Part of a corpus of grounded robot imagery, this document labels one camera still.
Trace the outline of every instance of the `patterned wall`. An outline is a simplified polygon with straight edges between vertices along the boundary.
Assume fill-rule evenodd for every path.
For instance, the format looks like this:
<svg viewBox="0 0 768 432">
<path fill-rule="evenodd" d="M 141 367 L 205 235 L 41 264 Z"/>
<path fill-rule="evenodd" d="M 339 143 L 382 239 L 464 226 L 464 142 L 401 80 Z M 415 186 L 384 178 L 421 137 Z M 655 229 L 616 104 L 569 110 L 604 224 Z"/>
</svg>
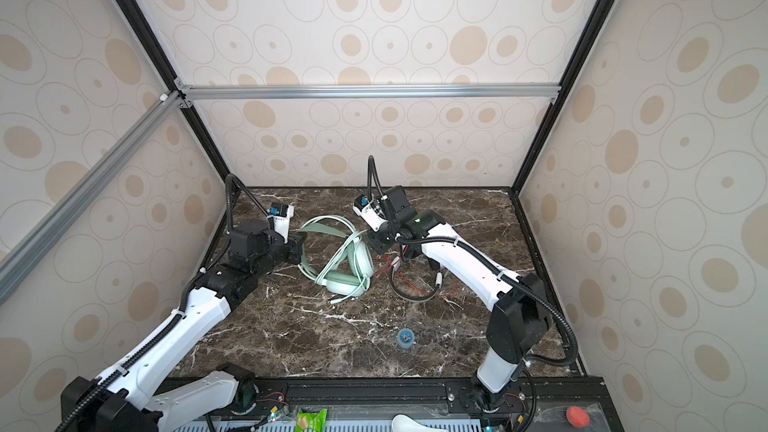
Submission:
<svg viewBox="0 0 768 432">
<path fill-rule="evenodd" d="M 157 100 L 109 0 L 0 0 L 0 260 Z"/>
<path fill-rule="evenodd" d="M 70 380 L 165 320 L 223 210 L 224 186 L 172 112 L 0 307 L 0 430 L 52 430 Z"/>
<path fill-rule="evenodd" d="M 142 0 L 196 85 L 557 82 L 595 0 Z"/>
<path fill-rule="evenodd" d="M 627 430 L 768 423 L 766 26 L 766 0 L 621 0 L 524 188 Z"/>
<path fill-rule="evenodd" d="M 508 186 L 546 97 L 201 100 L 198 110 L 248 186 L 363 186 L 368 155 L 388 184 Z"/>
</svg>

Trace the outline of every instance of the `mint green headphones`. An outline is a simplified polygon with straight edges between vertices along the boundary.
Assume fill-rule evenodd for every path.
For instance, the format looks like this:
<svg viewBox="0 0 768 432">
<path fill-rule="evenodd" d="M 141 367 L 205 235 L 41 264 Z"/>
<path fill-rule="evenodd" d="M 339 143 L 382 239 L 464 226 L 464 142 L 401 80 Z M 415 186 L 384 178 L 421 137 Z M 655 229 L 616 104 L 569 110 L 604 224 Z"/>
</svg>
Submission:
<svg viewBox="0 0 768 432">
<path fill-rule="evenodd" d="M 320 221 L 326 218 L 340 222 L 350 230 L 350 234 L 321 224 Z M 338 304 L 350 297 L 359 297 L 369 289 L 373 276 L 373 260 L 362 236 L 365 231 L 357 230 L 349 220 L 341 216 L 318 216 L 306 221 L 298 232 L 318 232 L 345 239 L 319 274 L 309 264 L 305 253 L 302 254 L 299 264 L 299 270 L 314 283 L 324 286 L 328 292 L 344 296 L 331 300 L 332 304 Z M 350 261 L 351 274 L 338 270 L 345 258 Z"/>
</svg>

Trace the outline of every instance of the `robotic arm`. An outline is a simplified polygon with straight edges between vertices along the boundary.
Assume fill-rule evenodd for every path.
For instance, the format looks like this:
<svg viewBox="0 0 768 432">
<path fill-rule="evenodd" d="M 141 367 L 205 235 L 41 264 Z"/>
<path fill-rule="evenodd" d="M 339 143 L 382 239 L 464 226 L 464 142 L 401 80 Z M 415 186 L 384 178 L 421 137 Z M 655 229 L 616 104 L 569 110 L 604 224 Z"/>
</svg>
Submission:
<svg viewBox="0 0 768 432">
<path fill-rule="evenodd" d="M 352 207 L 370 226 L 369 240 L 383 254 L 395 244 L 408 245 L 409 256 L 427 256 L 434 269 L 451 271 L 483 301 L 491 312 L 486 339 L 490 348 L 477 371 L 475 400 L 483 410 L 494 410 L 504 400 L 531 360 L 564 367 L 578 356 L 576 337 L 562 314 L 548 303 L 544 285 L 535 274 L 521 277 L 493 261 L 457 234 L 446 220 L 431 209 L 417 212 L 400 186 L 381 189 L 376 165 L 369 158 L 369 180 L 373 178 L 379 197 L 359 196 Z M 552 359 L 530 354 L 554 319 L 568 347 L 566 358 Z"/>
<path fill-rule="evenodd" d="M 205 378 L 154 395 L 168 373 L 209 330 L 223 321 L 251 293 L 259 278 L 278 264 L 299 264 L 306 234 L 288 232 L 293 206 L 274 202 L 266 220 L 232 226 L 235 182 L 227 177 L 227 233 L 225 263 L 201 269 L 183 292 L 178 308 L 147 338 L 99 377 L 74 379 L 62 391 L 64 430 L 175 430 L 211 410 L 232 404 L 245 412 L 254 388 L 250 374 L 229 366 Z"/>
</svg>

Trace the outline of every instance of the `green wrapper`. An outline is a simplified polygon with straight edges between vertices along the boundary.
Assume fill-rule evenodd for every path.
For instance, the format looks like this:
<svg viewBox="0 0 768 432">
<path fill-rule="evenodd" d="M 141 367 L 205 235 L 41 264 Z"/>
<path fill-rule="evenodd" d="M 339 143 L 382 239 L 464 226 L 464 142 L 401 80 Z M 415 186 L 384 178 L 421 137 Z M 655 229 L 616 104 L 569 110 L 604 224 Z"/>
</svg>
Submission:
<svg viewBox="0 0 768 432">
<path fill-rule="evenodd" d="M 299 409 L 299 415 L 296 416 L 296 432 L 322 432 L 326 426 L 326 416 L 328 409 L 322 409 L 317 414 L 306 414 Z"/>
</svg>

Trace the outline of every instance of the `red oval object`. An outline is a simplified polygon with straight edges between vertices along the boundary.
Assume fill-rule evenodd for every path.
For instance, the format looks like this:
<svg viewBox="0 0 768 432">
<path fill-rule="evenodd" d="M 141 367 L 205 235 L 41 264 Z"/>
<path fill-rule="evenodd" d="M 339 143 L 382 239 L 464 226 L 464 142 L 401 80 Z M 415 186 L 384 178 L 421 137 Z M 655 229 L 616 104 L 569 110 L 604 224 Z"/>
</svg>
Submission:
<svg viewBox="0 0 768 432">
<path fill-rule="evenodd" d="M 580 407 L 569 407 L 568 411 L 565 412 L 565 417 L 574 427 L 581 428 L 589 425 L 589 416 Z"/>
</svg>

